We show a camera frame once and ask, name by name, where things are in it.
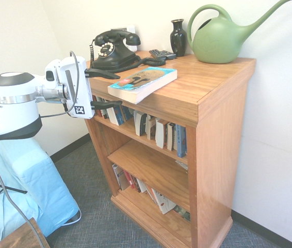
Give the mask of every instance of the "baseboard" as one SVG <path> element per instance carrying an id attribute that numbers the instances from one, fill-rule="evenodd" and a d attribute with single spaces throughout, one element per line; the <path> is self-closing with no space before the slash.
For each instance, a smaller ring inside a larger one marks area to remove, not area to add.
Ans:
<path id="1" fill-rule="evenodd" d="M 242 214 L 232 210 L 231 216 L 234 222 L 240 224 L 244 228 L 257 234 L 258 236 L 261 236 L 262 238 L 270 241 L 271 243 L 281 248 L 292 248 L 292 242 L 272 232 L 264 226 L 261 226 L 260 224 L 252 221 L 251 219 L 243 216 Z"/>
<path id="2" fill-rule="evenodd" d="M 73 143 L 69 144 L 65 148 L 61 149 L 60 151 L 53 154 L 51 157 L 53 163 L 58 162 L 60 159 L 63 159 L 68 154 L 72 153 L 77 148 L 85 145 L 86 143 L 91 141 L 90 134 L 86 134 L 83 137 L 79 138 L 78 140 L 74 141 Z"/>

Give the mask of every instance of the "black telephone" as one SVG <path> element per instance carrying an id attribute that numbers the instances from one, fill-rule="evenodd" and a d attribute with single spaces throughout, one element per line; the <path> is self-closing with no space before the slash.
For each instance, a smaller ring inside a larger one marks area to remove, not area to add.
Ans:
<path id="1" fill-rule="evenodd" d="M 90 45 L 90 66 L 95 69 L 118 73 L 136 68 L 141 64 L 162 66 L 166 63 L 165 60 L 153 58 L 141 59 L 124 45 L 124 39 L 126 39 L 127 45 L 140 45 L 139 36 L 127 31 L 111 30 L 97 35 L 93 42 L 101 48 L 98 52 L 98 59 L 94 60 L 93 45 Z"/>

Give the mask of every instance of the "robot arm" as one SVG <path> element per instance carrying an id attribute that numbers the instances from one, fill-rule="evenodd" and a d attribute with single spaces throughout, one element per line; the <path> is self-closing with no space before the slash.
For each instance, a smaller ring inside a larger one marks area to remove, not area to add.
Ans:
<path id="1" fill-rule="evenodd" d="M 50 62 L 44 76 L 26 72 L 1 74 L 0 140 L 35 136 L 42 127 L 37 108 L 37 103 L 41 101 L 62 103 L 67 106 L 71 117 L 84 119 L 91 119 L 96 109 L 121 104 L 121 101 L 105 104 L 92 102 L 91 88 L 86 78 L 95 76 L 120 78 L 106 71 L 87 69 L 85 59 L 75 56 Z"/>

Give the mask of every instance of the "black vase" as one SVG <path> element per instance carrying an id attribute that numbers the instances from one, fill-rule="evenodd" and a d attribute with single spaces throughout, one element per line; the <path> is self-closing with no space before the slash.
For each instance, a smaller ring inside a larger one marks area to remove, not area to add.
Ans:
<path id="1" fill-rule="evenodd" d="M 183 30 L 183 20 L 184 19 L 177 19 L 171 21 L 173 24 L 173 31 L 170 34 L 170 43 L 172 51 L 177 57 L 184 56 L 187 46 L 187 35 Z"/>

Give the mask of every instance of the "wooden bookshelf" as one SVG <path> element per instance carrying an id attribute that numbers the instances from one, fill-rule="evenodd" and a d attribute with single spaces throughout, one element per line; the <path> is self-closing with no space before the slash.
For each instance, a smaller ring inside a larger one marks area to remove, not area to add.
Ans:
<path id="1" fill-rule="evenodd" d="M 126 78 L 146 67 L 118 75 Z M 136 105 L 125 101 L 123 105 L 185 126 L 188 156 L 178 158 L 175 151 L 137 136 L 132 119 L 116 126 L 95 116 L 86 124 L 117 207 L 164 247 L 219 248 L 232 226 L 242 120 L 255 60 L 238 58 L 213 65 L 187 55 L 168 60 L 164 67 L 177 69 L 177 80 Z M 92 94 L 119 100 L 107 91 L 114 82 L 90 79 Z M 188 174 L 175 160 L 188 164 Z M 163 215 L 147 194 L 130 188 L 121 191 L 113 163 L 188 210 L 191 223 L 173 211 Z"/>
<path id="2" fill-rule="evenodd" d="M 191 224 L 174 211 L 162 214 L 147 193 L 128 188 L 111 200 L 166 247 L 191 247 Z"/>
<path id="3" fill-rule="evenodd" d="M 180 158 L 177 156 L 177 151 L 175 151 L 175 150 L 170 151 L 166 147 L 164 149 L 158 147 L 155 143 L 155 140 L 147 139 L 147 136 L 145 134 L 143 136 L 138 136 L 136 134 L 136 131 L 135 131 L 135 122 L 133 119 L 130 119 L 127 122 L 125 122 L 124 124 L 117 126 L 117 125 L 111 123 L 109 121 L 109 119 L 104 119 L 104 118 L 99 117 L 99 116 L 95 116 L 94 118 L 98 122 L 112 128 L 114 130 L 117 130 L 117 131 L 121 132 L 122 134 L 124 134 L 130 138 L 133 138 L 134 140 L 136 140 L 144 145 L 151 147 L 154 150 L 157 150 L 157 151 L 159 151 L 159 152 L 161 152 L 161 153 L 163 153 L 163 154 L 165 154 L 173 159 L 176 159 L 176 160 L 179 160 L 185 164 L 188 164 L 187 156 Z"/>
<path id="4" fill-rule="evenodd" d="M 190 211 L 188 175 L 173 159 L 135 140 L 116 150 L 108 159 Z"/>

